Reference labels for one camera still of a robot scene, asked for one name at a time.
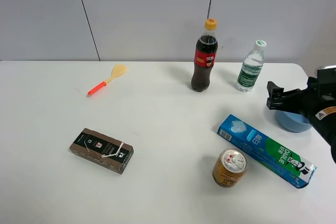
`soda bottle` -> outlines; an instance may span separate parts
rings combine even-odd
[[[210,73],[215,63],[218,42],[215,37],[217,21],[209,18],[205,22],[205,31],[196,43],[194,75],[191,87],[197,92],[206,90],[210,85]]]
[[[264,65],[266,46],[267,43],[265,41],[257,40],[253,50],[246,56],[236,81],[236,87],[239,91],[249,92],[253,89]]]

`white string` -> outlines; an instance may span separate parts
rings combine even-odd
[[[90,152],[90,151],[89,151],[89,148],[87,147],[87,145],[86,145],[86,143],[85,143],[85,141],[84,141],[84,145],[85,145],[86,149],[88,150],[88,152]]]
[[[121,147],[122,147],[123,145],[124,145],[124,142],[121,142],[121,144],[120,144],[120,146],[119,146],[119,149],[117,150],[116,153],[114,153],[114,154],[110,154],[110,155],[102,155],[101,157],[112,157],[112,156],[117,156],[117,155],[119,154],[120,149],[121,149]]]

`beverage can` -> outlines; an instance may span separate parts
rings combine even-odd
[[[217,159],[213,177],[222,187],[233,187],[246,173],[247,157],[238,149],[224,150]]]

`blue box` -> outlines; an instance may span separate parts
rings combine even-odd
[[[234,115],[221,124],[218,134],[296,188],[308,185],[317,168]]]

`red handle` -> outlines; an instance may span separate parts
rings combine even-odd
[[[100,90],[104,86],[106,86],[106,82],[103,81],[100,84],[98,84],[97,86],[95,86],[93,89],[91,89],[88,92],[88,95],[93,95],[94,93],[96,93],[98,90]]]

